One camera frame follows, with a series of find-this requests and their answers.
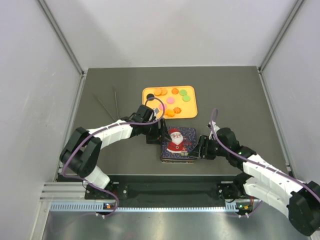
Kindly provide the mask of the gold tin lid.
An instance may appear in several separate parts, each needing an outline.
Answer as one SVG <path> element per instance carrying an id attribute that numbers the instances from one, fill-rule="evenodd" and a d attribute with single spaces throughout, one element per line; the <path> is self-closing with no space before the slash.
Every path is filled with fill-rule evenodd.
<path id="1" fill-rule="evenodd" d="M 160 147 L 160 158 L 195 159 L 189 153 L 196 146 L 197 133 L 192 127 L 167 127 L 171 141 L 163 141 Z"/>

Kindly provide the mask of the gold cookie tin box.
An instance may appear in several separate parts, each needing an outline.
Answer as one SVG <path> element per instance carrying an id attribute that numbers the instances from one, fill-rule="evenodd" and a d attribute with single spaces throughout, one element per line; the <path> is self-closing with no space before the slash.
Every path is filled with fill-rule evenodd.
<path id="1" fill-rule="evenodd" d="M 160 158 L 160 161 L 164 164 L 185 164 L 190 165 L 195 163 L 195 159 L 184 159 L 184 158 Z"/>

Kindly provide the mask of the metal tongs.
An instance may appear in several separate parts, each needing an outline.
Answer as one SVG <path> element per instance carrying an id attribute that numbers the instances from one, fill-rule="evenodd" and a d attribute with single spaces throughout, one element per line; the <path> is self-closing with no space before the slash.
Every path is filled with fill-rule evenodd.
<path id="1" fill-rule="evenodd" d="M 119 107 L 118 107 L 118 99 L 117 99 L 117 91 L 115 86 L 112 86 L 112 91 L 114 95 L 114 103 L 115 103 L 115 109 L 116 109 L 116 116 L 117 118 L 113 117 L 111 112 L 107 109 L 106 105 L 103 103 L 103 101 L 99 98 L 99 96 L 96 93 L 93 93 L 94 98 L 98 101 L 98 103 L 103 107 L 103 109 L 106 111 L 106 113 L 112 118 L 113 121 L 116 121 L 120 118 L 119 114 Z"/>

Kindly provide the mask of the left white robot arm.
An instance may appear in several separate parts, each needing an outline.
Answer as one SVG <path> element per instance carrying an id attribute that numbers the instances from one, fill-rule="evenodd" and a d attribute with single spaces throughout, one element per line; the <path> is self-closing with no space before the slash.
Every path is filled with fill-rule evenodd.
<path id="1" fill-rule="evenodd" d="M 163 117 L 158 118 L 152 108 L 140 105 L 137 112 L 112 124 L 90 130 L 76 128 L 61 151 L 59 160 L 106 199 L 113 194 L 114 187 L 110 178 L 97 166 L 101 149 L 140 134 L 146 136 L 147 144 L 172 140 Z"/>

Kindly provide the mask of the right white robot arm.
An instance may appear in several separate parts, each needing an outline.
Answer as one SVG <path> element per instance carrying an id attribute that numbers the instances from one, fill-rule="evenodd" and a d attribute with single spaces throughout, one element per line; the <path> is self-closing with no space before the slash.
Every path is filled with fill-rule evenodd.
<path id="1" fill-rule="evenodd" d="M 260 199 L 285 215 L 305 236 L 319 230 L 319 184 L 300 181 L 272 166 L 251 148 L 240 145 L 230 128 L 215 128 L 209 136 L 202 135 L 189 155 L 206 160 L 224 157 L 242 171 L 233 180 L 237 197 L 249 195 Z"/>

